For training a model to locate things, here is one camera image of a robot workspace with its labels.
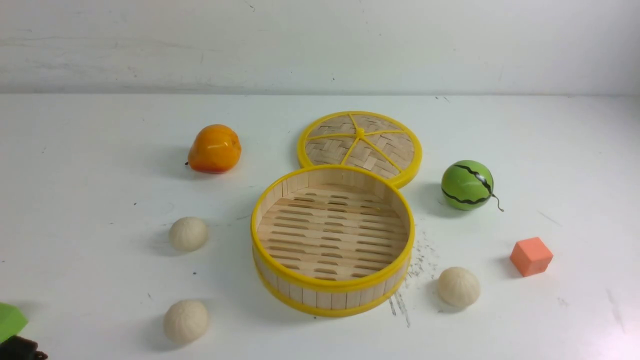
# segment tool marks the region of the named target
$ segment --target orange toy fruit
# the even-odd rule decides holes
[[[242,147],[228,126],[210,125],[200,130],[189,150],[189,166],[199,172],[220,174],[234,167]]]

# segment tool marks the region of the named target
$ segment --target green toy ball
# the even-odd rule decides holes
[[[473,160],[458,161],[444,172],[442,193],[449,205],[460,210],[473,210],[484,205],[492,197],[498,199],[493,194],[491,172],[486,166]]]

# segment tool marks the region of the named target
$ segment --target woven bamboo lid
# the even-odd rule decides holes
[[[346,165],[374,172],[396,188],[418,173],[422,148],[398,121],[366,111],[343,111],[308,126],[298,141],[302,167]]]

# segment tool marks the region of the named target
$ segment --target green block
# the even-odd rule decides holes
[[[0,343],[4,343],[13,335],[18,335],[28,322],[20,309],[0,302]]]

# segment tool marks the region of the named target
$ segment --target steamer basket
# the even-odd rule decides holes
[[[362,313],[400,287],[413,247],[413,215],[400,192],[367,170],[303,168],[262,194],[253,258],[265,287],[319,316]]]
[[[422,147],[400,122],[366,111],[344,111],[322,117],[298,140],[301,167],[334,164],[363,168],[396,188],[418,173]]]

